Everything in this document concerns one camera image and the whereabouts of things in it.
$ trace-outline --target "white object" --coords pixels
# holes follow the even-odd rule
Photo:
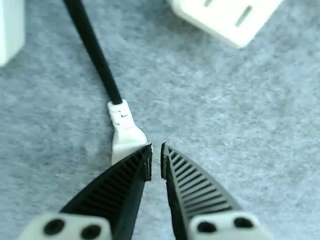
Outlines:
[[[168,0],[173,11],[233,47],[245,47],[282,0]]]
[[[25,0],[0,0],[0,67],[25,45]]]
[[[197,215],[188,233],[188,240],[272,240],[258,219],[244,211]]]
[[[45,213],[34,218],[18,240],[112,240],[109,222],[96,216]]]
[[[108,102],[108,110],[114,127],[111,156],[114,165],[149,143],[144,132],[136,126],[125,99],[117,105]]]

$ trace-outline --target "cable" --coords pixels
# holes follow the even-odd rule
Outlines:
[[[63,0],[82,42],[93,62],[101,81],[114,105],[122,103],[117,84],[101,50],[89,17],[81,0]]]

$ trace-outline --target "ridged rubber pad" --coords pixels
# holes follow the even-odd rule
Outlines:
[[[166,143],[161,147],[161,177],[166,180],[177,240],[188,239],[189,222],[194,216],[242,210],[212,176]]]
[[[151,180],[151,162],[148,145],[103,172],[61,212],[106,218],[113,240],[130,240],[145,181]]]

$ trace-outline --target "gray carpet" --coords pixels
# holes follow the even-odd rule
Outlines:
[[[133,239],[171,240],[167,142],[278,240],[320,239],[320,2],[286,0],[230,48],[164,0],[86,0],[136,124],[154,144]],[[27,0],[27,44],[0,69],[0,236],[59,210],[111,164],[105,90],[57,0]]]

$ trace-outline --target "screw hole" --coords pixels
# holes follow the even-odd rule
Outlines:
[[[252,224],[252,222],[246,218],[243,217],[238,217],[234,220],[234,225],[237,228],[244,228],[244,229],[250,229],[253,228],[254,225]]]
[[[203,222],[200,222],[198,225],[198,232],[200,233],[214,233],[216,231],[217,231],[216,226],[210,222],[203,221]]]
[[[48,236],[53,236],[62,231],[62,229],[65,226],[65,222],[62,219],[53,219],[49,221],[45,226],[44,226],[44,233]]]
[[[85,240],[93,240],[100,235],[101,227],[98,225],[89,225],[81,232],[81,237]]]

